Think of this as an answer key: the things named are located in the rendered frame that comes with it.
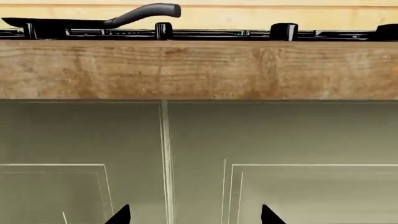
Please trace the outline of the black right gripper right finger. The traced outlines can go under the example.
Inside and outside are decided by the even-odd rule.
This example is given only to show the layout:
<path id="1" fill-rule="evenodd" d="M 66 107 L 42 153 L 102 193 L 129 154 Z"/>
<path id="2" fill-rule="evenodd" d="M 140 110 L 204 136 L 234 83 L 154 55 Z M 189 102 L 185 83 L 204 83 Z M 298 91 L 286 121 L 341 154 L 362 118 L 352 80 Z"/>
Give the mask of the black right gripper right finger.
<path id="1" fill-rule="evenodd" d="M 262 205 L 261 222 L 262 222 L 262 224 L 286 224 L 267 205 Z"/>

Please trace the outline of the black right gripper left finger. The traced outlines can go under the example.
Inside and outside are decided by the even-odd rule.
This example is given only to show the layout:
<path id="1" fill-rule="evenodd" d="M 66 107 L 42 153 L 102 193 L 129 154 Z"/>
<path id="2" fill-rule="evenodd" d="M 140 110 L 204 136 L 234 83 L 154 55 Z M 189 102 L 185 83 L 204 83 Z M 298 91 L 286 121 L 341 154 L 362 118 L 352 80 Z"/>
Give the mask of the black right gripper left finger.
<path id="1" fill-rule="evenodd" d="M 105 224 L 130 224 L 131 213 L 130 206 L 123 206 L 118 212 L 116 212 Z"/>

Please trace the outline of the black stove knob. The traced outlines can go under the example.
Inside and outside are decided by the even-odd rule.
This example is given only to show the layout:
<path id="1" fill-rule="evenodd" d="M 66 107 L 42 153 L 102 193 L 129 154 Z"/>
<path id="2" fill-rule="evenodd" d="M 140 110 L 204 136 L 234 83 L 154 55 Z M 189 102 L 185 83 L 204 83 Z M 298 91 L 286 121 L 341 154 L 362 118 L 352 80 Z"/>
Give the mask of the black stove knob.
<path id="1" fill-rule="evenodd" d="M 298 36 L 298 24 L 277 23 L 270 29 L 270 40 L 296 41 Z"/>
<path id="2" fill-rule="evenodd" d="M 398 24 L 378 26 L 374 36 L 379 41 L 398 41 Z"/>
<path id="3" fill-rule="evenodd" d="M 169 22 L 158 22 L 155 24 L 156 40 L 172 40 L 174 37 L 172 24 Z"/>
<path id="4" fill-rule="evenodd" d="M 23 30 L 24 30 L 24 35 L 27 37 L 27 39 L 29 40 L 37 39 L 35 26 L 33 24 L 31 23 L 24 24 Z"/>

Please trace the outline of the black stove cooktop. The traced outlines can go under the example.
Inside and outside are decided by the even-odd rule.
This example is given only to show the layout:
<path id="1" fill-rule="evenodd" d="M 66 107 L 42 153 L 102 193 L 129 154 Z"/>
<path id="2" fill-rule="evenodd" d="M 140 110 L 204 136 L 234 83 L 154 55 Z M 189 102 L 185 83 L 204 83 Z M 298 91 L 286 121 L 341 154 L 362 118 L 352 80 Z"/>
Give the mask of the black stove cooktop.
<path id="1" fill-rule="evenodd" d="M 270 29 L 174 29 L 172 40 L 281 41 L 270 40 Z M 374 30 L 301 30 L 298 42 L 398 42 L 375 39 Z M 35 27 L 36 40 L 156 40 L 153 29 L 48 29 Z M 0 40 L 29 40 L 23 27 L 0 29 Z"/>

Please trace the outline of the olive green cabinet door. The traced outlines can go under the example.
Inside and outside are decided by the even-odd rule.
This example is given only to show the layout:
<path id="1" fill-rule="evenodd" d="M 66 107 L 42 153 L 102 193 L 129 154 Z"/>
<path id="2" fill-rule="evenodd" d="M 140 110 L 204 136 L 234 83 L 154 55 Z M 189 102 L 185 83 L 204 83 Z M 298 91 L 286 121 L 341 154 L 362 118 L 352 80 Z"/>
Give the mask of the olive green cabinet door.
<path id="1" fill-rule="evenodd" d="M 0 224 L 169 224 L 156 102 L 0 101 Z"/>
<path id="2" fill-rule="evenodd" d="M 398 102 L 164 107 L 172 224 L 398 224 Z"/>

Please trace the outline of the wooden countertop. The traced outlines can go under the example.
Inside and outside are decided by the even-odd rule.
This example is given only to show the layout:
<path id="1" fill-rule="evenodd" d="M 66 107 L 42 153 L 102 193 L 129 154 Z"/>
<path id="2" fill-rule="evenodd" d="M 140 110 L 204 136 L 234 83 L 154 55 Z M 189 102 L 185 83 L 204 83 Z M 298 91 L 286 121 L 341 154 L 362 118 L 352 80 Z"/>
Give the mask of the wooden countertop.
<path id="1" fill-rule="evenodd" d="M 0 40 L 0 98 L 398 100 L 398 42 Z"/>

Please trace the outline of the black frying pan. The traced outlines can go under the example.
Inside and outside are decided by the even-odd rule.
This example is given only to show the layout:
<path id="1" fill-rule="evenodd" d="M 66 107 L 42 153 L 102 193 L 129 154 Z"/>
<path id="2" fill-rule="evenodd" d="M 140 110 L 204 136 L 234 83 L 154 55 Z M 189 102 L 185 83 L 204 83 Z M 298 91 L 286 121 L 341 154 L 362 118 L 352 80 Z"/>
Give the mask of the black frying pan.
<path id="1" fill-rule="evenodd" d="M 24 27 L 32 24 L 36 27 L 58 29 L 115 29 L 126 24 L 151 16 L 170 16 L 179 18 L 181 7 L 171 3 L 153 3 L 144 5 L 109 20 L 78 20 L 78 19 L 42 19 L 42 18 L 13 18 L 4 17 L 2 20 L 13 27 Z"/>

